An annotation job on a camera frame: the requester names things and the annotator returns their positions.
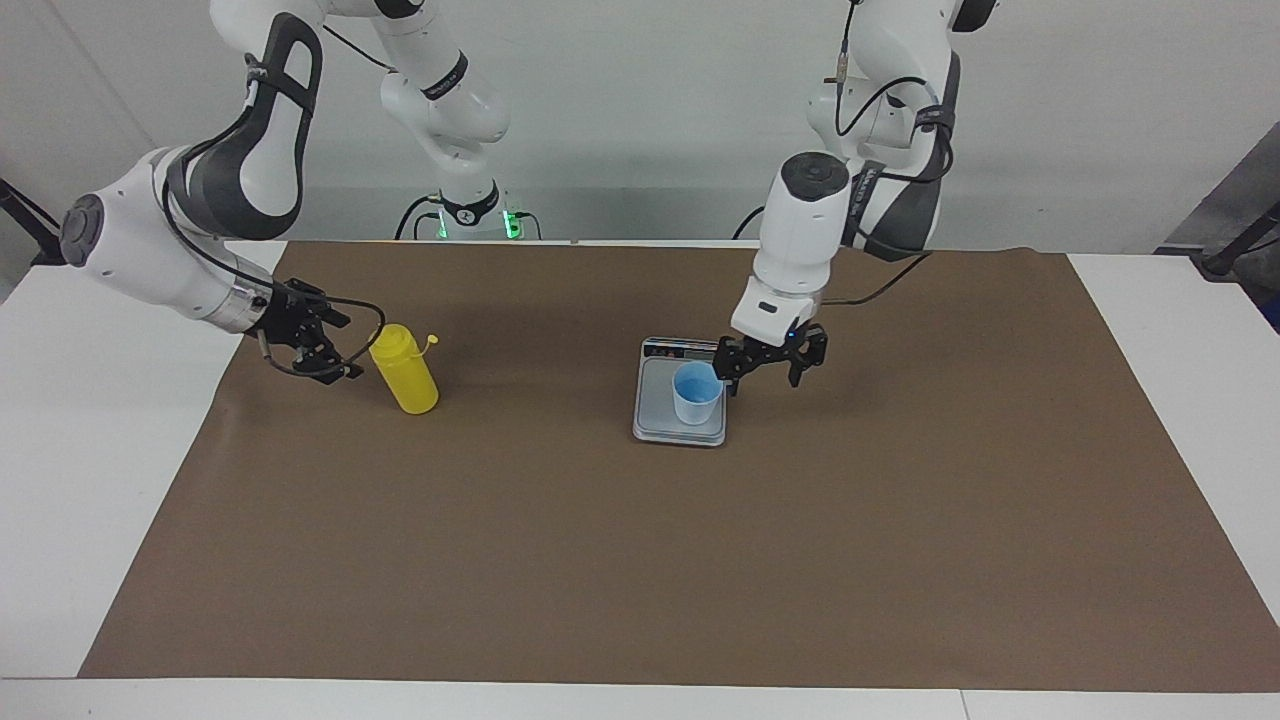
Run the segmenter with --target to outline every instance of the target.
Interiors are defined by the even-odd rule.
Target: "plastic cup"
[[[676,396],[676,416],[686,425],[701,425],[716,414],[724,395],[724,382],[709,363],[685,363],[671,380]]]

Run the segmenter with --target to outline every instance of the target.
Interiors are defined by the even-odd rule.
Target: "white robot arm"
[[[901,260],[924,254],[937,227],[960,86],[948,32],[980,28],[996,0],[851,1],[837,77],[809,104],[826,152],[796,155],[774,178],[732,318],[745,337],[721,340],[716,368],[732,391],[764,364],[790,363],[795,387],[823,363],[827,336],[812,320],[841,246]]]
[[[475,190],[461,188],[484,184],[479,200],[486,204],[497,184],[477,150],[458,161],[461,154],[433,149],[445,137],[476,147],[495,142],[509,115],[488,82],[470,69],[435,0],[212,0],[210,14],[250,65],[239,118],[209,141],[152,151],[114,184],[81,197],[63,222],[63,254],[79,272],[124,295],[257,337],[264,355],[271,345],[291,347],[292,369],[276,365],[289,374],[326,384],[355,378],[362,373],[355,360],[367,346],[343,357],[324,324],[349,322],[334,304],[376,307],[330,302],[302,281],[276,282],[223,245],[225,237],[278,237],[297,219],[302,156],[323,64],[319,28],[330,14],[374,20],[402,68],[389,76],[401,90],[388,109],[401,122],[431,128],[424,145],[447,178],[443,196],[458,208],[480,206]],[[410,102],[408,95],[419,95],[421,102]],[[454,188],[462,193],[451,195]],[[472,213],[472,225],[479,227],[488,213]]]

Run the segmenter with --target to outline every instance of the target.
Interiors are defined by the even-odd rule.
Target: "brown paper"
[[[750,375],[724,447],[635,441],[640,342],[726,332],[750,260],[292,245],[279,277],[440,336],[444,398],[411,418],[246,342],[82,676],[1280,691],[1064,258],[937,255],[826,309],[799,391]],[[896,269],[847,254],[829,295]]]

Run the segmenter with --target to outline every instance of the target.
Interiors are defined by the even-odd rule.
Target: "white wall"
[[[444,0],[511,99],[499,178],[557,237],[724,237],[804,117],[844,0]],[[367,26],[334,20],[376,54]],[[1275,0],[1024,0],[960,37],[938,245],[1146,252],[1280,119]],[[433,169],[325,38],[293,237],[387,237]],[[64,206],[151,143],[219,131],[243,65],[202,0],[0,4],[0,174]]]

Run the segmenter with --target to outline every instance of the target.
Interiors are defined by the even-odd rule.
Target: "green led light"
[[[507,210],[502,211],[502,218],[507,220],[507,238],[520,240],[520,236],[524,234],[524,228],[520,227],[520,218]]]

